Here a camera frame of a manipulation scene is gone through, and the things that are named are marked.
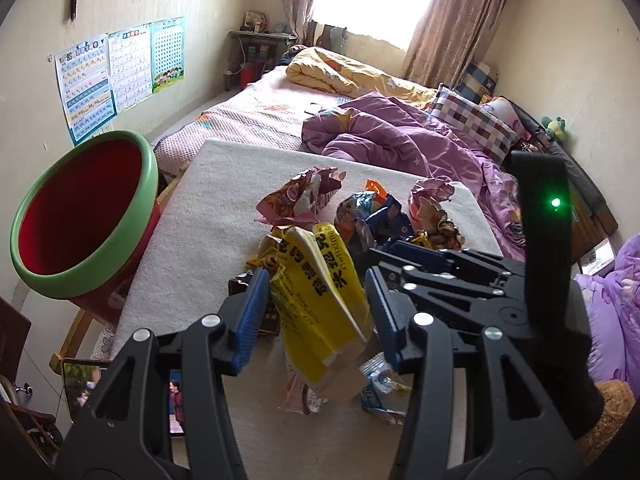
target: metal rivet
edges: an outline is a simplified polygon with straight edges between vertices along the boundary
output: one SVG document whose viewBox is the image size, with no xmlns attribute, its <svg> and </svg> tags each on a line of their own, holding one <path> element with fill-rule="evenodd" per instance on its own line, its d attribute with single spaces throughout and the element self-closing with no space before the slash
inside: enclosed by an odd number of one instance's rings
<svg viewBox="0 0 640 480">
<path fill-rule="evenodd" d="M 218 326 L 222 320 L 218 314 L 209 314 L 202 318 L 202 324 L 208 328 Z"/>
<path fill-rule="evenodd" d="M 428 326 L 433 323 L 433 316 L 428 312 L 418 312 L 414 314 L 414 321 L 420 326 Z"/>
<path fill-rule="evenodd" d="M 139 328 L 133 333 L 133 341 L 142 343 L 151 337 L 151 332 L 146 328 Z"/>
<path fill-rule="evenodd" d="M 488 326 L 484 329 L 484 335 L 487 336 L 488 339 L 498 341 L 498 339 L 502 337 L 502 330 L 500 330 L 497 326 Z"/>
</svg>

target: smartphone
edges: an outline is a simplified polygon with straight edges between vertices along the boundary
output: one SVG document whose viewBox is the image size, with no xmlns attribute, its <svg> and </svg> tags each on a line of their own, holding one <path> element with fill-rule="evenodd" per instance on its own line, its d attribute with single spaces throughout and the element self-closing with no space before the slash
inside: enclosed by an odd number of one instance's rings
<svg viewBox="0 0 640 480">
<path fill-rule="evenodd" d="M 315 115 L 320 110 L 322 110 L 322 105 L 319 105 L 318 103 L 311 103 L 308 107 L 305 108 L 305 114 Z"/>
</svg>

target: chart poster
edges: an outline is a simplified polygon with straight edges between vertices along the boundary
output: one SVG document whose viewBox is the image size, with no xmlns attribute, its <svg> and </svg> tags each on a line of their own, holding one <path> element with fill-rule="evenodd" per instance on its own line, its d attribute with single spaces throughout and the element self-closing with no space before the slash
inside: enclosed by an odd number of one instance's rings
<svg viewBox="0 0 640 480">
<path fill-rule="evenodd" d="M 184 78 L 185 17 L 151 24 L 151 75 L 153 92 Z"/>
<path fill-rule="evenodd" d="M 109 34 L 109 64 L 119 114 L 151 97 L 151 23 Z"/>
<path fill-rule="evenodd" d="M 69 134 L 78 145 L 116 116 L 107 35 L 57 54 L 56 73 Z"/>
</svg>

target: crumpled wrapper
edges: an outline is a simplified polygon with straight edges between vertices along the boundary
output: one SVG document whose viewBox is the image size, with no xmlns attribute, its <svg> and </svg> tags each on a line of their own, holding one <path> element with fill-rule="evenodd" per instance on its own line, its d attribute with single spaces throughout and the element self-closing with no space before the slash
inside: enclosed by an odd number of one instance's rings
<svg viewBox="0 0 640 480">
<path fill-rule="evenodd" d="M 334 225 L 345 243 L 357 234 L 363 250 L 389 238 L 414 236 L 412 224 L 402 212 L 401 203 L 371 179 L 367 180 L 364 191 L 353 193 L 340 202 L 335 211 Z"/>
<path fill-rule="evenodd" d="M 280 240 L 284 238 L 287 229 L 291 226 L 276 226 L 271 229 L 271 233 L 266 235 L 258 246 L 258 252 L 255 256 L 249 258 L 245 266 L 249 269 L 256 269 L 262 267 L 269 271 L 269 275 L 273 275 L 278 270 L 278 262 L 276 256 L 278 254 L 278 247 L 280 246 Z"/>
<path fill-rule="evenodd" d="M 462 250 L 465 237 L 449 220 L 440 202 L 450 200 L 456 189 L 447 177 L 418 180 L 409 193 L 409 218 L 417 232 L 418 245 L 430 245 L 433 249 Z"/>
<path fill-rule="evenodd" d="M 338 168 L 309 168 L 297 174 L 258 202 L 255 208 L 262 218 L 257 221 L 272 226 L 315 224 L 346 175 L 346 171 L 338 173 Z"/>
</svg>

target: pink wrapper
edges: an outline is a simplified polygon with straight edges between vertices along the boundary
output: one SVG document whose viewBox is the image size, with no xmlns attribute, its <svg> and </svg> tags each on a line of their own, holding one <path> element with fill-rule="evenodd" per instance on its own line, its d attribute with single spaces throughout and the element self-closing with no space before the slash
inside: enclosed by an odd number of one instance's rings
<svg viewBox="0 0 640 480">
<path fill-rule="evenodd" d="M 258 222 L 305 226 L 318 222 L 317 214 L 342 187 L 346 172 L 338 168 L 310 168 L 297 174 L 279 190 L 269 193 L 255 207 Z"/>
<path fill-rule="evenodd" d="M 420 197 L 428 198 L 434 202 L 444 202 L 449 200 L 456 192 L 451 184 L 451 179 L 447 176 L 438 178 L 422 178 L 418 180 L 409 193 L 409 218 L 414 230 L 423 230 L 424 227 L 418 219 L 420 211 Z"/>
</svg>

